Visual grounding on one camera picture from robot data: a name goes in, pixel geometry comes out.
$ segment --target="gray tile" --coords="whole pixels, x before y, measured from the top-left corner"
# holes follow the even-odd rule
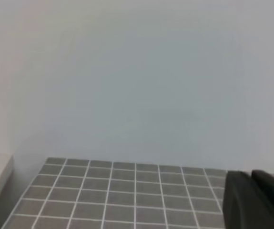
[[[46,199],[50,189],[51,188],[49,187],[30,187],[23,197],[31,199]]]
[[[193,167],[183,167],[184,174],[192,174],[192,175],[204,175],[204,171],[202,168],[193,168]]]
[[[46,160],[46,164],[55,164],[55,165],[63,165],[65,163],[65,158],[59,157],[48,157]]]
[[[62,166],[44,165],[39,174],[58,175]]]
[[[182,226],[196,226],[195,218],[192,212],[166,210],[168,224]]]
[[[158,172],[158,166],[157,165],[151,165],[151,164],[137,164],[137,170],[138,171]]]
[[[159,166],[160,172],[166,173],[181,173],[179,166]]]
[[[42,216],[57,216],[70,217],[74,203],[61,203],[47,201],[41,215]]]
[[[54,188],[49,196],[49,199],[75,201],[78,193],[78,189]]]
[[[104,222],[103,229],[133,229],[133,223]]]
[[[136,191],[141,193],[161,194],[160,184],[137,182]]]
[[[122,191],[122,192],[134,192],[135,183],[134,181],[111,180],[109,190]]]
[[[82,190],[79,202],[90,202],[90,203],[105,203],[106,192],[104,191],[90,191]]]
[[[36,217],[11,216],[4,229],[31,229]]]
[[[112,179],[135,180],[135,172],[134,171],[114,169],[112,171]]]
[[[83,188],[107,190],[108,183],[109,183],[109,180],[87,178],[87,179],[85,179]]]
[[[105,220],[133,222],[133,207],[106,206]]]
[[[34,229],[66,229],[68,219],[39,218]]]
[[[195,211],[220,212],[216,200],[191,199]]]
[[[146,194],[137,194],[136,204],[139,207],[158,207],[158,208],[163,207],[161,196],[153,196],[153,195],[146,195]]]
[[[155,224],[137,224],[136,229],[166,229],[165,225],[155,225]]]
[[[185,186],[181,185],[165,185],[162,184],[162,191],[164,195],[173,195],[173,196],[188,196]]]
[[[224,228],[222,214],[218,215],[197,212],[196,216],[200,227]]]
[[[113,168],[135,170],[135,164],[126,162],[114,162]]]
[[[206,168],[205,172],[208,176],[226,177],[227,171],[215,168]]]
[[[111,161],[91,161],[91,167],[102,167],[102,168],[111,168],[112,162]]]
[[[96,177],[96,178],[109,178],[110,169],[105,168],[89,168],[87,177]]]
[[[73,219],[69,229],[101,229],[101,221]]]
[[[212,187],[224,187],[225,178],[209,177]]]
[[[102,219],[104,212],[104,205],[94,204],[77,204],[74,218],[86,218],[86,219]]]
[[[87,167],[65,166],[61,172],[63,176],[84,177]]]
[[[83,178],[79,177],[59,177],[56,181],[56,187],[80,188]]]
[[[191,204],[188,198],[183,197],[164,197],[166,208],[191,210]]]
[[[25,215],[38,215],[44,201],[26,200],[20,201],[19,205],[15,209],[16,214]]]
[[[136,217],[140,223],[165,223],[162,209],[137,208]]]
[[[188,186],[188,190],[191,197],[212,198],[214,195],[209,187],[192,187]]]
[[[161,173],[160,174],[161,183],[168,184],[184,184],[183,177],[181,174],[169,174],[169,173]]]
[[[158,173],[137,172],[137,181],[159,183],[159,175]]]
[[[68,159],[66,165],[69,166],[87,166],[89,160]]]
[[[32,185],[40,185],[40,186],[49,186],[52,187],[57,176],[45,176],[45,175],[38,175]]]
[[[213,192],[215,193],[218,199],[223,199],[223,193],[224,193],[223,188],[213,188]]]
[[[108,204],[134,205],[133,193],[109,192]]]
[[[184,175],[187,185],[209,186],[205,176]]]

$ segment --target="black object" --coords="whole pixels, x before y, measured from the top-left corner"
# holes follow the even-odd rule
[[[223,217],[226,229],[274,229],[274,205],[243,172],[227,174]]]

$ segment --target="gray floor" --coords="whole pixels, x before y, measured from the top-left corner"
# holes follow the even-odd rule
[[[48,158],[4,229],[224,228],[226,171]]]

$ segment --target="white grout line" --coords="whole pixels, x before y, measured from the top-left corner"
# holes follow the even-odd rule
[[[54,189],[54,187],[55,187],[55,185],[56,185],[57,180],[59,179],[59,177],[60,177],[60,175],[61,175],[63,169],[65,168],[66,162],[67,162],[67,159],[65,160],[64,164],[62,165],[61,170],[60,170],[60,172],[59,172],[57,178],[55,179],[55,181],[54,181],[54,183],[53,183],[53,186],[51,187],[51,190],[49,191],[49,193],[48,193],[48,195],[47,195],[45,201],[43,202],[43,205],[42,205],[42,207],[41,207],[41,209],[40,209],[40,211],[39,211],[39,213],[38,213],[38,215],[37,215],[37,217],[36,217],[36,219],[35,219],[35,221],[34,221],[32,227],[31,227],[31,229],[34,229],[35,224],[37,223],[37,221],[38,221],[38,219],[39,219],[39,217],[40,217],[40,215],[41,215],[41,213],[42,213],[42,211],[43,211],[43,209],[44,209],[44,207],[45,207],[45,205],[46,205],[46,203],[47,203],[47,201],[48,201],[48,199],[49,199],[49,197],[50,197],[50,195],[51,195],[51,192],[52,192],[52,190]]]
[[[86,176],[87,176],[88,170],[89,170],[89,166],[88,166],[87,169],[86,169],[86,172],[85,172],[85,174],[84,174],[83,181],[82,181],[82,183],[81,183],[81,187],[80,187],[79,193],[78,193],[78,195],[77,195],[77,197],[76,197],[76,199],[75,199],[75,203],[74,203],[74,206],[73,206],[71,215],[70,215],[70,219],[69,219],[69,221],[68,221],[67,229],[69,229],[69,227],[70,227],[70,224],[71,224],[71,221],[72,221],[72,218],[73,218],[73,214],[74,214],[74,212],[75,212],[76,206],[77,206],[78,201],[79,201],[79,197],[80,197],[80,195],[81,195],[81,191],[82,191],[83,186],[84,186],[84,182],[85,182],[85,180],[86,180]]]
[[[186,192],[188,194],[188,198],[189,198],[189,201],[190,201],[191,209],[192,209],[192,212],[193,212],[193,215],[194,215],[195,223],[196,223],[197,228],[200,229],[200,226],[199,226],[199,223],[198,223],[198,219],[197,219],[197,216],[196,216],[196,213],[195,213],[195,210],[194,210],[194,206],[193,206],[193,203],[192,203],[192,200],[191,200],[190,192],[189,192],[189,189],[188,189],[188,187],[186,185],[186,182],[185,182],[183,168],[180,167],[180,169],[181,169],[181,172],[182,172],[181,174],[182,174],[182,177],[183,177],[184,186],[185,186]]]
[[[136,229],[137,225],[136,225],[136,221],[137,221],[137,164],[135,163],[135,190],[134,190],[134,202],[133,202],[133,212],[134,212],[134,216],[133,216],[133,228]]]
[[[23,196],[26,194],[26,192],[28,191],[28,189],[31,187],[32,183],[34,182],[34,180],[36,179],[38,173],[36,173],[36,175],[34,176],[34,178],[32,179],[32,181],[28,184],[28,186],[26,187],[26,189],[24,190],[24,192],[22,193],[22,195],[19,197],[16,205],[14,206],[13,210],[11,211],[11,213],[9,214],[7,220],[3,223],[3,226],[1,227],[1,229],[4,229],[5,226],[7,225],[7,223],[9,222],[9,219],[11,218],[11,216],[14,214],[14,211],[16,210],[16,208],[18,207],[19,203],[21,202]]]
[[[216,197],[216,195],[215,195],[215,193],[214,193],[214,190],[213,190],[213,188],[212,188],[212,186],[211,186],[211,182],[210,182],[210,180],[209,180],[209,178],[208,178],[208,176],[207,176],[207,173],[206,173],[205,169],[203,169],[203,171],[204,171],[205,177],[206,177],[206,179],[207,179],[207,182],[209,183],[210,189],[211,189],[211,191],[213,192],[214,198],[215,198],[215,200],[216,200],[216,202],[217,202],[217,206],[218,206],[219,210],[220,210],[221,213],[222,213],[223,210],[222,210],[222,208],[221,208],[221,205],[219,204],[218,198]]]
[[[109,181],[108,181],[108,187],[107,187],[107,193],[106,193],[106,199],[105,199],[105,206],[104,206],[104,211],[103,211],[103,216],[102,216],[101,229],[103,229],[103,227],[104,227],[104,220],[105,220],[106,208],[107,208],[107,202],[108,202],[108,194],[109,194],[109,189],[110,189],[110,183],[112,180],[112,168],[113,168],[113,162],[112,162],[112,167],[111,167],[110,175],[109,175]]]
[[[163,205],[163,212],[164,212],[164,218],[165,218],[165,225],[166,225],[166,229],[169,229],[169,225],[168,225],[168,221],[167,221],[167,217],[166,217],[166,208],[165,208],[165,202],[164,202],[164,198],[163,198],[163,189],[162,189],[162,182],[161,182],[159,166],[158,166],[158,174],[159,174],[160,191],[161,191],[161,195],[162,195],[162,205]]]

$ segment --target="white wall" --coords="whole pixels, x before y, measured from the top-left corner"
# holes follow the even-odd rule
[[[0,152],[274,172],[274,1],[0,0]]]

